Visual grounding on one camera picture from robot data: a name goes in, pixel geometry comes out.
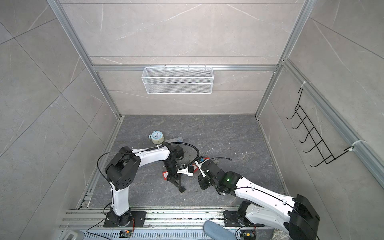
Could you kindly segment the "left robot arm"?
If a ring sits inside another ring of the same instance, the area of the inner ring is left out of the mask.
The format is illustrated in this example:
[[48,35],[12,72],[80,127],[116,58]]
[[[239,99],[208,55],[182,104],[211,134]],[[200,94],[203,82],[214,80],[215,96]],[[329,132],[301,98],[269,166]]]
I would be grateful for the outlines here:
[[147,149],[130,149],[122,147],[113,152],[113,158],[102,171],[98,171],[110,186],[112,203],[106,213],[105,228],[143,226],[146,212],[132,212],[129,203],[131,184],[136,176],[143,177],[149,167],[164,164],[166,181],[176,186],[179,192],[186,191],[182,185],[182,175],[193,176],[196,167],[194,162],[200,157],[197,147],[182,142],[160,144]]

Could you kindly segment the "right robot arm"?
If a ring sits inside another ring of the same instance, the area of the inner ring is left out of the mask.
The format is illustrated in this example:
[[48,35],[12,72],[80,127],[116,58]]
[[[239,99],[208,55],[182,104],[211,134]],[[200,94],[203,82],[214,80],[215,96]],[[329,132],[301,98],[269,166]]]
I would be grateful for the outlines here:
[[202,190],[214,187],[219,195],[241,198],[237,220],[244,226],[265,225],[282,230],[293,240],[317,240],[320,216],[302,196],[285,196],[263,188],[240,174],[225,172],[213,160],[199,157],[195,164]]

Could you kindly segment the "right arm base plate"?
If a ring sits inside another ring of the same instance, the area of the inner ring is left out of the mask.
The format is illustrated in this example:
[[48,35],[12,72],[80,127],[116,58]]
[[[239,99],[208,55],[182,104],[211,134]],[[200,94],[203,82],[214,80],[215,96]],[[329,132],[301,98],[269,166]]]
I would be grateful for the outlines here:
[[264,227],[263,224],[253,224],[246,218],[245,211],[223,211],[226,227]]

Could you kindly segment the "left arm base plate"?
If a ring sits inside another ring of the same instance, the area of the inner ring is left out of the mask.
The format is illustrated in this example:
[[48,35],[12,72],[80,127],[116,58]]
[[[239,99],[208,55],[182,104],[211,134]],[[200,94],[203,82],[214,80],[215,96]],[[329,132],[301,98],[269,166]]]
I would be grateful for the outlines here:
[[128,211],[127,213],[118,216],[114,211],[107,213],[106,220],[103,224],[104,228],[129,228],[143,227],[147,212],[145,211]]

